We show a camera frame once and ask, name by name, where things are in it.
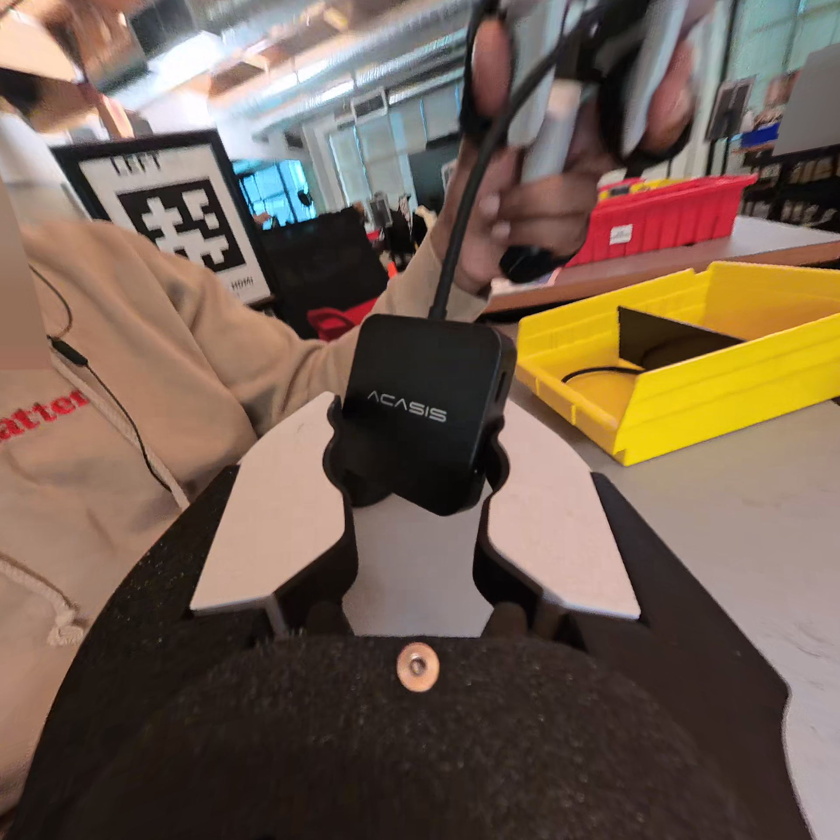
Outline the tablet on floor stand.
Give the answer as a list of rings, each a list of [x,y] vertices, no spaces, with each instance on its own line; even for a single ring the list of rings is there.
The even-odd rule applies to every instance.
[[[714,144],[740,134],[756,78],[751,75],[722,82],[707,123],[706,142]]]

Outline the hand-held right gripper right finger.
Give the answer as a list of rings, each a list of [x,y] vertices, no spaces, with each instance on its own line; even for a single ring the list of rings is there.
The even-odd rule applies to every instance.
[[[530,619],[551,604],[637,620],[641,608],[583,458],[513,402],[493,445],[473,568],[483,597],[517,602]]]

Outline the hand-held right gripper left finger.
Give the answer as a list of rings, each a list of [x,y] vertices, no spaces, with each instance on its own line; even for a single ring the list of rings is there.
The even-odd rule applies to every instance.
[[[190,602],[194,614],[261,607],[345,533],[343,496],[324,456],[333,439],[324,392],[261,437],[238,463]]]

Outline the wooden top desk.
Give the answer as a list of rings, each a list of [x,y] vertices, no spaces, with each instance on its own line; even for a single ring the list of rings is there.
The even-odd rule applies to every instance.
[[[783,155],[765,144],[740,155],[755,177],[743,192],[741,215],[838,234],[838,144]]]

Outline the large red storage bin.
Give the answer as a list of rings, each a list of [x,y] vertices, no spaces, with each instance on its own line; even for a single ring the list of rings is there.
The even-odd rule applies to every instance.
[[[584,245],[568,266],[729,238],[754,181],[754,175],[717,175],[634,194],[602,190]]]

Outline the black bin divider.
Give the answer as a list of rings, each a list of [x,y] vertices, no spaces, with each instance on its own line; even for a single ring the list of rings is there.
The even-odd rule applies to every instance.
[[[727,350],[744,339],[693,323],[618,307],[618,358],[642,371],[655,371]]]

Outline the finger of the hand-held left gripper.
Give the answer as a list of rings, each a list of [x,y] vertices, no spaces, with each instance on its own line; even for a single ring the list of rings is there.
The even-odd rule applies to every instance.
[[[688,1],[654,1],[647,7],[642,40],[623,94],[623,155],[635,152],[644,137],[649,107],[680,41],[688,5]]]
[[[565,1],[508,3],[508,33],[512,43],[511,93],[516,93],[533,69],[557,45],[566,10]],[[508,129],[509,146],[530,146],[543,124],[554,70],[547,72],[519,109]]]

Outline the red bag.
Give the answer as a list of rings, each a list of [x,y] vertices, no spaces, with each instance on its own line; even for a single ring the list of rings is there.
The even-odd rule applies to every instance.
[[[365,301],[348,310],[336,308],[316,308],[309,310],[307,320],[319,340],[332,342],[361,325],[371,313],[377,299]]]

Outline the black hub adapter with cable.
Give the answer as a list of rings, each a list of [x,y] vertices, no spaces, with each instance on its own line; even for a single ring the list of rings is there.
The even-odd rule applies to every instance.
[[[473,322],[447,318],[448,294],[471,209],[508,100],[479,142],[425,318],[372,314],[361,325],[341,406],[337,445],[353,478],[355,506],[395,494],[439,516],[473,507],[487,476],[488,440],[501,425],[517,352],[509,339]],[[524,153],[521,154],[521,168]]]

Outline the framed black white marker sign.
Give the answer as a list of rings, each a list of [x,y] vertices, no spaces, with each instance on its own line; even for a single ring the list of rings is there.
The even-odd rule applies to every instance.
[[[256,223],[215,129],[51,149],[82,206],[211,270],[252,308],[279,293]]]

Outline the black office chair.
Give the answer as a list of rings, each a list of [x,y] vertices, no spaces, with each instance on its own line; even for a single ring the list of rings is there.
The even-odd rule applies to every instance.
[[[305,340],[317,337],[310,311],[346,312],[375,301],[389,281],[352,206],[258,231],[258,241],[276,284],[277,317]]]

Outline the person's torso in beige hoodie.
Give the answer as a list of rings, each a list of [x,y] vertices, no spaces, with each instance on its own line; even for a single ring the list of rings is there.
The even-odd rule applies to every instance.
[[[107,223],[24,227],[22,239],[48,340],[84,362],[49,346],[48,369],[2,372],[2,816],[111,594],[267,433],[176,310],[176,256]]]

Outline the person's left forearm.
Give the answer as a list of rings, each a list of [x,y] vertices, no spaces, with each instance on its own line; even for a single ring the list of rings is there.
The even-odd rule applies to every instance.
[[[441,270],[443,220],[438,221],[407,269],[388,281],[370,314],[420,318],[430,309]],[[498,272],[490,245],[465,245],[447,299],[447,318],[474,321],[487,305]],[[216,378],[245,410],[261,436],[323,392],[343,396],[361,328],[328,343],[300,338],[276,318],[248,309],[208,269],[173,269],[175,303]]]

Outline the grey side table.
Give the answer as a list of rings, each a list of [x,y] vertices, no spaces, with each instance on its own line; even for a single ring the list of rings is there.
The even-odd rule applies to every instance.
[[[838,234],[737,216],[728,238],[561,268],[550,286],[493,296],[484,314],[552,308],[682,270],[702,271],[715,261],[809,266],[835,261],[838,255]]]

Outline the silver ventilation duct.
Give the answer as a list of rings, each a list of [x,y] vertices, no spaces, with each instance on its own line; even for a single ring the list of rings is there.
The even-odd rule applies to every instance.
[[[259,137],[306,121],[446,58],[466,40],[466,23],[382,28],[333,38],[267,75],[208,103],[217,126],[248,125]]]
[[[285,61],[342,60],[404,46],[466,23],[473,2],[186,2],[191,24],[156,60],[186,78],[274,54]]]

